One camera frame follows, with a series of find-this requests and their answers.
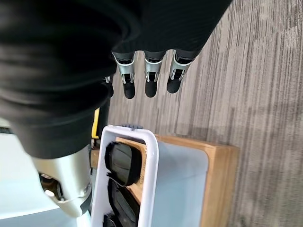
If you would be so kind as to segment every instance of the gray carpet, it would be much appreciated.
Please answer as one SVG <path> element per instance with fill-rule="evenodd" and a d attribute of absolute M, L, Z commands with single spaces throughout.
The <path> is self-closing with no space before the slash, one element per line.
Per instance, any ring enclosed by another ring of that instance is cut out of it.
<path fill-rule="evenodd" d="M 302 19 L 302 0 L 235 0 L 178 93 L 166 91 L 172 52 L 152 99 L 141 52 L 134 99 L 115 77 L 109 123 L 241 148 L 230 227 L 303 226 Z"/>

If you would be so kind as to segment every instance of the black fingertip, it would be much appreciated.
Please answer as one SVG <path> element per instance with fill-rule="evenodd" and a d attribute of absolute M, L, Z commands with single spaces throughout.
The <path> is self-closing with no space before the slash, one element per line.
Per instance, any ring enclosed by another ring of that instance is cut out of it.
<path fill-rule="evenodd" d="M 157 82 L 150 81 L 145 82 L 145 94 L 147 97 L 152 98 L 157 93 Z"/>
<path fill-rule="evenodd" d="M 172 80 L 169 77 L 169 80 L 167 81 L 166 89 L 167 89 L 167 91 L 169 93 L 174 94 L 174 93 L 176 93 L 179 90 L 180 85 L 181 85 L 181 81 L 180 80 L 178 80 L 178 79 Z"/>

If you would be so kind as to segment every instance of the black object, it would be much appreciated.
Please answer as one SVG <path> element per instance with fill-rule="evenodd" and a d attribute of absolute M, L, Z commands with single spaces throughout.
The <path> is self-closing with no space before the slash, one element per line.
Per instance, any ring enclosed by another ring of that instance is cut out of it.
<path fill-rule="evenodd" d="M 123 227 L 114 214 L 106 214 L 103 218 L 103 227 Z"/>
<path fill-rule="evenodd" d="M 132 194 L 120 187 L 113 180 L 108 181 L 108 199 L 114 214 L 123 227 L 137 227 L 140 213 L 140 205 Z"/>
<path fill-rule="evenodd" d="M 148 98 L 152 98 L 157 93 L 157 82 L 150 81 L 145 82 L 145 94 Z"/>
<path fill-rule="evenodd" d="M 5 127 L 0 127 L 0 133 L 13 134 L 13 132 L 9 128 L 5 128 Z"/>
<path fill-rule="evenodd" d="M 135 95 L 134 83 L 123 84 L 124 95 L 128 99 L 132 99 Z"/>
<path fill-rule="evenodd" d="M 140 150 L 121 142 L 111 142 L 106 147 L 105 166 L 108 176 L 120 186 L 128 186 L 140 178 L 142 155 Z"/>
<path fill-rule="evenodd" d="M 170 92 L 171 94 L 174 94 L 176 93 L 179 88 L 180 88 L 180 85 L 181 85 L 181 80 L 179 79 L 174 79 L 172 80 L 170 77 L 167 81 L 167 85 L 166 85 L 166 89 L 168 92 Z"/>

